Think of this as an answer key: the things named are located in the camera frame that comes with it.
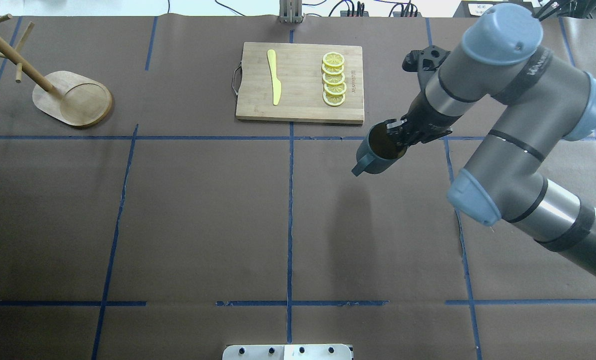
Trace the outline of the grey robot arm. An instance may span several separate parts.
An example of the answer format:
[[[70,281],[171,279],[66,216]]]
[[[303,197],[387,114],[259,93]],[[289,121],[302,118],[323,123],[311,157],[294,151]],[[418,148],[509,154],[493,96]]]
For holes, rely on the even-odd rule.
[[[596,129],[596,79],[556,57],[543,38],[525,7],[490,7],[385,130],[401,152],[448,135],[484,96],[505,105],[453,180],[448,201],[484,226],[513,224],[596,276],[596,207],[538,171],[559,141],[580,141]]]

